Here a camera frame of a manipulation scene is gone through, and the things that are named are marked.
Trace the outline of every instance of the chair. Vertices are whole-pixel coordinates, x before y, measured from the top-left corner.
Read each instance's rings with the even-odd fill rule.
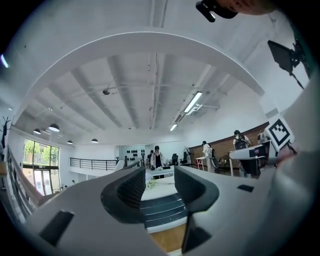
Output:
[[[180,159],[180,164],[185,165],[186,163],[188,163],[187,156],[188,156],[188,153],[183,152],[183,159]]]
[[[172,155],[172,164],[173,166],[177,166],[178,165],[178,156],[177,154],[173,154]]]

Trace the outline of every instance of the black bag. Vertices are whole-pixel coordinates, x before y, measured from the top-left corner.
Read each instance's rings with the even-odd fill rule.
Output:
[[[236,150],[242,150],[242,149],[245,149],[247,147],[247,142],[244,138],[242,138],[241,136],[239,136],[239,138],[237,138],[235,140],[235,149]]]

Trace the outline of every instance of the white ceiling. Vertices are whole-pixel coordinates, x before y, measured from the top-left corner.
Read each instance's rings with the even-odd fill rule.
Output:
[[[252,62],[284,23],[276,12],[260,17],[239,14],[212,24],[196,10],[194,0],[110,2],[113,15],[122,17],[121,22],[109,24],[111,29],[133,24],[192,33],[243,64]],[[97,19],[105,15],[96,11]],[[57,123],[68,138],[114,128],[167,131],[196,90],[203,92],[200,104],[219,107],[219,100],[238,82],[228,70],[173,54],[134,52],[102,57],[65,70],[47,84],[15,126],[32,133],[35,128]],[[106,88],[109,95],[102,93]]]

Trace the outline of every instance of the glass door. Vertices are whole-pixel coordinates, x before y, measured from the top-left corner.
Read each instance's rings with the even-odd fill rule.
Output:
[[[44,182],[42,179],[42,171],[41,170],[34,170],[34,185],[35,188],[44,196]]]
[[[44,191],[46,195],[52,194],[52,186],[51,186],[51,179],[50,179],[50,171],[43,170],[43,184],[44,184]]]

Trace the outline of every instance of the lampshade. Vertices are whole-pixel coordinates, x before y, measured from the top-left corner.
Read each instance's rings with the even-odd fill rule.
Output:
[[[53,123],[49,126],[49,129],[53,132],[60,132],[60,128],[56,123]]]
[[[41,134],[41,131],[40,131],[40,129],[34,129],[34,131],[33,131],[35,134]]]

